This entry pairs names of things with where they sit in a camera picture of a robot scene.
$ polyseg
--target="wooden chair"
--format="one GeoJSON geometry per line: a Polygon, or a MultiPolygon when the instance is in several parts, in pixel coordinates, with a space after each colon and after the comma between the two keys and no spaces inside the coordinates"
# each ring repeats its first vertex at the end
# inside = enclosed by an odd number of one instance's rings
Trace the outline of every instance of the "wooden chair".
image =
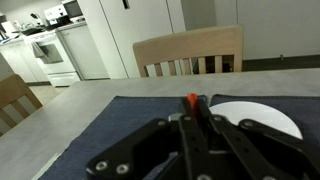
{"type": "Polygon", "coordinates": [[[11,75],[8,78],[0,81],[0,119],[9,127],[13,128],[17,125],[17,122],[8,114],[4,108],[12,106],[16,112],[18,112],[23,119],[30,115],[30,109],[39,109],[42,104],[33,94],[30,88],[25,84],[21,77],[17,74],[11,75]],[[26,97],[30,102],[21,103],[20,98],[26,97]]]}
{"type": "Polygon", "coordinates": [[[154,65],[157,76],[163,76],[160,63],[168,62],[170,75],[177,75],[174,60],[183,59],[184,74],[191,74],[189,58],[198,58],[200,74],[206,73],[205,57],[215,56],[215,72],[222,72],[222,56],[233,55],[234,72],[242,70],[243,27],[209,27],[149,39],[133,44],[141,77],[147,77],[146,66],[154,65]]]}

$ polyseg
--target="table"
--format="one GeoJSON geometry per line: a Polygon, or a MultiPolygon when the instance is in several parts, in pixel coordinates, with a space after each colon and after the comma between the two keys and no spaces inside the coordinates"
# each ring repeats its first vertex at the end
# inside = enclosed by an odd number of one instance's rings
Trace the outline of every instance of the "table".
{"type": "Polygon", "coordinates": [[[31,179],[114,96],[319,96],[320,69],[81,81],[0,138],[0,179],[31,179]]]}

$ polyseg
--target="floor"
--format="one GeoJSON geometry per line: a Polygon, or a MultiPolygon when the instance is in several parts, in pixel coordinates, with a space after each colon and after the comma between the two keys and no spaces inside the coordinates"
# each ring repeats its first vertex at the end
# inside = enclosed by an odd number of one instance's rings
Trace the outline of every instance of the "floor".
{"type": "Polygon", "coordinates": [[[49,101],[51,101],[53,98],[55,98],[57,95],[62,93],[64,90],[66,90],[68,87],[59,87],[54,88],[50,85],[42,85],[42,86],[29,86],[31,91],[36,95],[36,97],[39,99],[39,101],[42,103],[42,105],[47,104],[49,101]]]}

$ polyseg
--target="kitchen counter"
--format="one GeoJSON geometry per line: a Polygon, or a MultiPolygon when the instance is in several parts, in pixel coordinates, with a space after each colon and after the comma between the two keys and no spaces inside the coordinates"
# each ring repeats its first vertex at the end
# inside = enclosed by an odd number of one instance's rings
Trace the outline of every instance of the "kitchen counter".
{"type": "Polygon", "coordinates": [[[0,46],[11,44],[11,43],[15,43],[15,42],[19,42],[19,41],[23,41],[23,37],[24,37],[23,35],[20,35],[18,38],[11,39],[9,42],[6,42],[6,43],[0,42],[0,46]]]}
{"type": "MultiPolygon", "coordinates": [[[[82,21],[82,22],[79,22],[79,23],[72,23],[72,24],[68,24],[68,25],[65,25],[65,26],[61,26],[61,27],[56,28],[55,30],[56,31],[63,31],[63,30],[77,28],[77,27],[85,26],[85,25],[87,25],[86,21],[82,21]]],[[[0,46],[11,44],[11,43],[15,43],[15,42],[19,42],[19,41],[23,41],[24,37],[25,37],[24,35],[20,35],[18,38],[12,39],[9,42],[6,42],[4,44],[3,44],[3,42],[0,42],[0,46]]]]}
{"type": "Polygon", "coordinates": [[[58,27],[57,30],[58,31],[63,31],[63,30],[76,28],[76,27],[80,27],[80,26],[85,26],[85,25],[87,25],[86,21],[82,21],[82,22],[72,23],[72,24],[68,24],[68,25],[65,25],[65,26],[58,27]]]}

